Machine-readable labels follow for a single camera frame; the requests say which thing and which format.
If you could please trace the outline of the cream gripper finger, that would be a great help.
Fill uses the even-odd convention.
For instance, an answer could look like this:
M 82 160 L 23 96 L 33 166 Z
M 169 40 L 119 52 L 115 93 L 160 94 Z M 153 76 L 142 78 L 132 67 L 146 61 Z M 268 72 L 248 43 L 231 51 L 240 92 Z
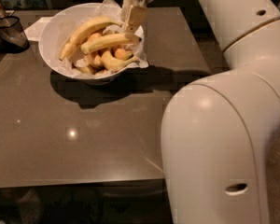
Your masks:
M 124 31 L 135 33 L 147 17 L 147 8 L 131 5 L 124 24 Z
M 128 22 L 130 19 L 132 6 L 136 3 L 136 0 L 123 0 L 121 7 L 121 20 Z

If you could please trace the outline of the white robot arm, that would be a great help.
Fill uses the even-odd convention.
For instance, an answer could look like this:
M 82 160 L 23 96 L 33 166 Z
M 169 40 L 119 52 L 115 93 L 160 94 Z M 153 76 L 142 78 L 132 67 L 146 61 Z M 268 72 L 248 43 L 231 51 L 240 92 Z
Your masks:
M 266 160 L 280 134 L 280 11 L 199 0 L 229 71 L 178 91 L 161 155 L 174 224 L 270 224 Z

